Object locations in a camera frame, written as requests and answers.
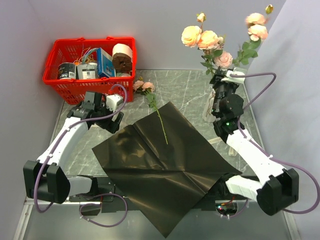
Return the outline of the pink artificial flower bouquet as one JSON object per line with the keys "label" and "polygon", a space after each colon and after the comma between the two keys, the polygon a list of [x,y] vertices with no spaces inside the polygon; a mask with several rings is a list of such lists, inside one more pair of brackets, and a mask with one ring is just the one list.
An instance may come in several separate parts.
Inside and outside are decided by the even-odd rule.
{"label": "pink artificial flower bouquet", "polygon": [[212,30],[204,30],[205,13],[196,15],[199,25],[190,25],[183,29],[181,42],[188,48],[202,51],[202,66],[206,67],[207,75],[214,75],[218,68],[226,70],[233,64],[233,56],[224,50],[225,38]]}

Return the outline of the black wrapping paper cone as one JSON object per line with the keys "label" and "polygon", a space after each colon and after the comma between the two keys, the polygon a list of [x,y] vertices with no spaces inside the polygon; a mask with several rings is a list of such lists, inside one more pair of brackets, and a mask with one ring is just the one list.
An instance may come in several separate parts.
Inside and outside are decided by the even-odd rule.
{"label": "black wrapping paper cone", "polygon": [[239,175],[169,102],[96,145],[107,176],[167,237],[224,175]]}

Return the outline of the tall pink rose stem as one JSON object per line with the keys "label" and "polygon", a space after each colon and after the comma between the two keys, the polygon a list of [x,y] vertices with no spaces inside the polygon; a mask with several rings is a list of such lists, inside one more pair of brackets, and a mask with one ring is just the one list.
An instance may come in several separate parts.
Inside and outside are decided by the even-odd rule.
{"label": "tall pink rose stem", "polygon": [[248,41],[245,41],[237,52],[237,57],[232,61],[235,67],[249,64],[249,59],[258,57],[258,47],[268,37],[268,29],[266,24],[269,21],[269,15],[272,14],[274,6],[269,4],[265,8],[265,14],[251,13],[245,18],[247,27]]}

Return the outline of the beige printed ribbon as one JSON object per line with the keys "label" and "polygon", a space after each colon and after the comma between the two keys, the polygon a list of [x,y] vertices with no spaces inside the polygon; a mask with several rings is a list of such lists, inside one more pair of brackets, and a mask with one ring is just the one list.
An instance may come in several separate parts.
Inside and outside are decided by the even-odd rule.
{"label": "beige printed ribbon", "polygon": [[209,139],[208,142],[219,152],[227,153],[230,157],[236,157],[237,152],[229,145],[227,145],[220,137]]}

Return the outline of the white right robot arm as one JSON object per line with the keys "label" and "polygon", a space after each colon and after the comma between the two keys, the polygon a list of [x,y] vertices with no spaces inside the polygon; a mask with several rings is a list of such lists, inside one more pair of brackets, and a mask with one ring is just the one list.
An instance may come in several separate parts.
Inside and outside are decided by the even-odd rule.
{"label": "white right robot arm", "polygon": [[254,200],[264,213],[272,216],[298,201],[299,175],[265,155],[240,122],[244,100],[235,92],[245,78],[241,71],[215,71],[210,80],[214,91],[211,114],[215,117],[216,135],[245,160],[258,179],[234,175],[218,187],[218,193],[223,199],[241,195]]}

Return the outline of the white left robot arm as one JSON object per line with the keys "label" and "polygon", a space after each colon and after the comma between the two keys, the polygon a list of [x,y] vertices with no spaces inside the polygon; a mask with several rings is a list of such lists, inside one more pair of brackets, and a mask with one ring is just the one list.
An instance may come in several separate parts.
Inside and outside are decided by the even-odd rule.
{"label": "white left robot arm", "polygon": [[28,160],[23,166],[26,195],[34,203],[46,201],[62,204],[68,197],[82,195],[87,201],[99,195],[98,180],[90,175],[68,177],[64,168],[70,154],[90,129],[97,125],[109,133],[119,130],[128,96],[106,95],[88,91],[82,102],[67,114],[62,129],[37,160]]}

